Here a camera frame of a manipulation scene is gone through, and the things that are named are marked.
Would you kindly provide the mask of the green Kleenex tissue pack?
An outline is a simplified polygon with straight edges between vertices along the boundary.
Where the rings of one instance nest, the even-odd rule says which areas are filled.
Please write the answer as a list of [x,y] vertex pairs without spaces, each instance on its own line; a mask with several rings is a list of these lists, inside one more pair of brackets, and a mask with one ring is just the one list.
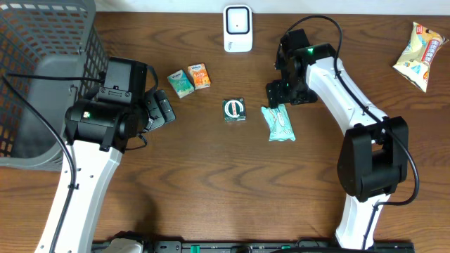
[[183,98],[195,91],[192,83],[183,70],[171,74],[167,79],[179,98]]

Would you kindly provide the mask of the teal wet wipes pack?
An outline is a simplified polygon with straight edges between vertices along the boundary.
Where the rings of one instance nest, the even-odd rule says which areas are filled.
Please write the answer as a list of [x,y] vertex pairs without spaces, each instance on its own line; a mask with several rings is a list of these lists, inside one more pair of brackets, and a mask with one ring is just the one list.
[[269,127],[269,141],[295,141],[295,134],[284,104],[277,108],[261,107],[262,114]]

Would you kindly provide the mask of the dark green Zam-Buk tin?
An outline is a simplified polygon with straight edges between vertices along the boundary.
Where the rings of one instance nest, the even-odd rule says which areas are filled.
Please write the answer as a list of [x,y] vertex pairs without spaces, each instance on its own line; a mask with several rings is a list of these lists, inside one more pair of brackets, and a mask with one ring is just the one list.
[[244,98],[224,99],[222,111],[225,122],[236,122],[246,120],[246,109]]

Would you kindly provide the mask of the orange Kleenex tissue pack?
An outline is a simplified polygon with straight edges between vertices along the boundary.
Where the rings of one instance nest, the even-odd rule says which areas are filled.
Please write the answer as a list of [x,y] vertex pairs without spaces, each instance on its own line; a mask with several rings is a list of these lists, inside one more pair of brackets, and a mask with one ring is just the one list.
[[188,66],[195,90],[210,87],[211,81],[204,63]]

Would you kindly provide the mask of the yellow snack chip bag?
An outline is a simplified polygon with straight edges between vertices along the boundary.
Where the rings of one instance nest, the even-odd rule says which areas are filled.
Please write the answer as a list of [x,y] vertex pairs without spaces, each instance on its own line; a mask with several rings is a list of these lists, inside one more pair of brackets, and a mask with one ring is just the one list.
[[413,22],[408,45],[392,67],[425,93],[428,87],[431,63],[438,50],[448,41],[441,34]]

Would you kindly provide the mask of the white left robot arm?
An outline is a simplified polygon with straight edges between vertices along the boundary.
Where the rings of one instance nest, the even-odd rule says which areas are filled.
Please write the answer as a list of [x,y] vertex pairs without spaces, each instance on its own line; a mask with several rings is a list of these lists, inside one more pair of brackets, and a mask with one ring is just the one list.
[[108,185],[128,141],[175,120],[154,68],[110,58],[98,93],[65,113],[65,153],[60,180],[37,252],[90,252]]

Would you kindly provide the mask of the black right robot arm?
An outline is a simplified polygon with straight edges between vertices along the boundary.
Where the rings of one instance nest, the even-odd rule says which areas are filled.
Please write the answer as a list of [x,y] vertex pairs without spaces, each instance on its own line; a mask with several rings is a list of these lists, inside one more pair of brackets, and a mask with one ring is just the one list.
[[382,204],[407,177],[409,128],[402,117],[388,117],[352,81],[330,44],[312,45],[304,30],[286,32],[275,67],[281,78],[266,85],[269,107],[279,123],[289,103],[322,100],[344,136],[337,174],[346,192],[335,232],[339,246],[368,250]]

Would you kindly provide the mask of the white barcode scanner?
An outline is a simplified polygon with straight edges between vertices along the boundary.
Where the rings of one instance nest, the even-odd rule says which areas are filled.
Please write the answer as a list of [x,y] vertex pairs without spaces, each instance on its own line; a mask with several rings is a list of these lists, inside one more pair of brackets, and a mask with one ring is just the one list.
[[245,53],[252,50],[252,9],[245,4],[224,7],[224,50],[228,53]]

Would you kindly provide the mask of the grey plastic mesh basket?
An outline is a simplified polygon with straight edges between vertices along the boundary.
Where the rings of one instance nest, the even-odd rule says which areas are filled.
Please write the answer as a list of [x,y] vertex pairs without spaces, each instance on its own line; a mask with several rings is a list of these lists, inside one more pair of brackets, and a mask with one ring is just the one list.
[[108,67],[90,0],[1,2],[1,165],[59,171],[60,146],[28,110],[30,103],[59,133],[66,110]]

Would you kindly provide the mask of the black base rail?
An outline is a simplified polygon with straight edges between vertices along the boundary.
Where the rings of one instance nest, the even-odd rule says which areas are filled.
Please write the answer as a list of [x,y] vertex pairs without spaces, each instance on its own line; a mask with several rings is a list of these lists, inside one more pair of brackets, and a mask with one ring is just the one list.
[[150,252],[150,253],[231,253],[231,252],[346,252],[335,239],[300,238],[294,241],[185,241],[180,238],[159,237],[151,240],[131,231],[120,232],[109,241],[93,242],[92,252]]

